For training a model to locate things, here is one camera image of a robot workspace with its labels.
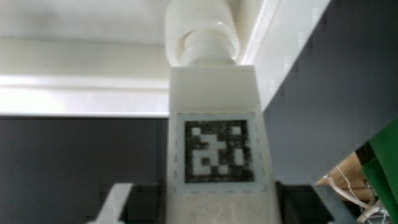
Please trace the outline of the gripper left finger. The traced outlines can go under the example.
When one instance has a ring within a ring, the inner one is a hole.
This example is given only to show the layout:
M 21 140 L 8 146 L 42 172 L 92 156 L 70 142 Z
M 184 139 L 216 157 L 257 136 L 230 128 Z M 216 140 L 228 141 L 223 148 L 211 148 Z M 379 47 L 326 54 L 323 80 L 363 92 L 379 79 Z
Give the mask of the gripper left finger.
M 115 183 L 97 216 L 86 224 L 161 224 L 157 184 Z

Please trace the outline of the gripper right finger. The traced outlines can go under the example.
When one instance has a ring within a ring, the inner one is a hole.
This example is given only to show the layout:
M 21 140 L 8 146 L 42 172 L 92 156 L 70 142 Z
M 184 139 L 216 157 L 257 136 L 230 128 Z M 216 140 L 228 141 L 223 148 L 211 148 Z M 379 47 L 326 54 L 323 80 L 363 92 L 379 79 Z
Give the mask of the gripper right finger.
M 328 186 L 275 183 L 278 224 L 356 224 Z

